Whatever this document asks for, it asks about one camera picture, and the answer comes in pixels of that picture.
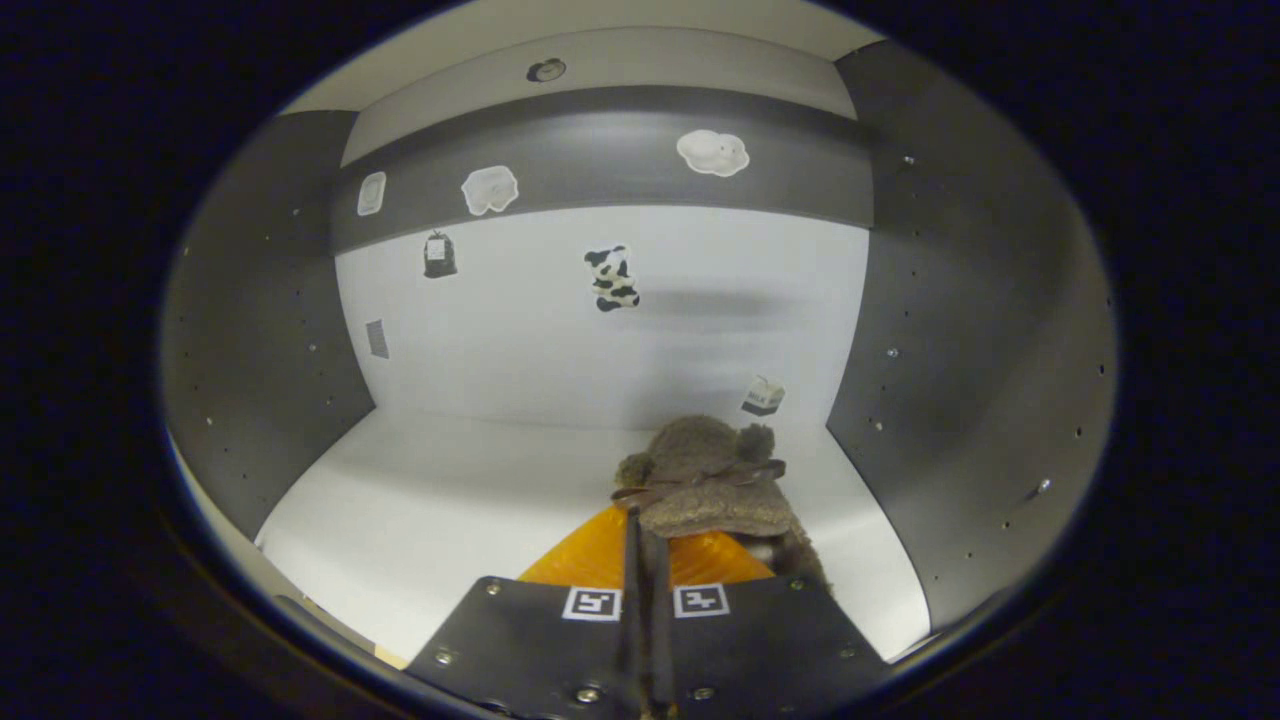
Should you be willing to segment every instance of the gray wall panel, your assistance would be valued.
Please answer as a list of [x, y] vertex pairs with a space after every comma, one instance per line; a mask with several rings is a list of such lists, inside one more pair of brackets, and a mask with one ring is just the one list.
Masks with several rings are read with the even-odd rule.
[[1117, 375], [1107, 279], [1053, 170], [977, 96], [891, 42], [837, 68], [876, 137], [877, 223], [828, 428], [942, 629], [1027, 577], [1092, 482]]
[[[750, 164], [728, 178], [689, 169], [676, 141], [700, 128], [741, 137]], [[419, 131], [343, 168], [333, 250], [476, 219], [461, 186], [490, 165], [507, 165], [518, 183], [520, 197], [503, 214], [687, 204], [869, 227], [865, 145], [852, 120], [739, 92], [611, 87], [518, 100]], [[387, 173], [383, 208], [358, 217], [360, 183], [379, 170]]]
[[207, 192], [169, 279], [169, 429], [248, 538], [374, 406], [329, 254], [329, 187], [353, 122], [317, 111], [265, 126]]

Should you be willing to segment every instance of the small striped sticker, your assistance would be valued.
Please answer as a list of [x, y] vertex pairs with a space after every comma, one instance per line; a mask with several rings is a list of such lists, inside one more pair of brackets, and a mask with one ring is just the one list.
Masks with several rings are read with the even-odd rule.
[[383, 322], [374, 320], [372, 323], [366, 323], [365, 329], [369, 331], [369, 351], [375, 357], [390, 360], [392, 355], [387, 350], [387, 334], [383, 333]]

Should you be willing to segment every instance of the white cloud sticker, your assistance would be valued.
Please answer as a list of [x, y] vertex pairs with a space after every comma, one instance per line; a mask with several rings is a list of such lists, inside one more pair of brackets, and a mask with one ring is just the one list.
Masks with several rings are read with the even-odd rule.
[[695, 129], [676, 141], [676, 152], [695, 173], [727, 178], [751, 160], [746, 145], [736, 135]]
[[467, 176], [467, 182], [462, 183], [462, 196], [467, 200], [467, 210], [479, 217], [489, 210], [502, 213], [512, 200], [520, 197], [520, 190], [511, 168], [494, 165]]

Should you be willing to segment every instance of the brown plush toy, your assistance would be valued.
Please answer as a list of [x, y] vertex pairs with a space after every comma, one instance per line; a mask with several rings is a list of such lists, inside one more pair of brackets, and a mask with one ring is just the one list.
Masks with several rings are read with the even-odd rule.
[[774, 573], [827, 585], [818, 553], [778, 488], [786, 464], [772, 455], [773, 430], [764, 425], [735, 430], [707, 415], [678, 418], [649, 450], [618, 465], [622, 489], [614, 502], [639, 509], [640, 525], [658, 537], [726, 532]]

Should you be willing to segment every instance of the orange plate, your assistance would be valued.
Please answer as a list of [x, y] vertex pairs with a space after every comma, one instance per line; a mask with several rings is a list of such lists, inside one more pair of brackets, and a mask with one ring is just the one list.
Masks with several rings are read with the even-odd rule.
[[[517, 579], [548, 585], [621, 589], [626, 536], [627, 515], [611, 505], [582, 523]], [[726, 533], [675, 538], [668, 547], [672, 587], [744, 583], [773, 577], [765, 564]]]

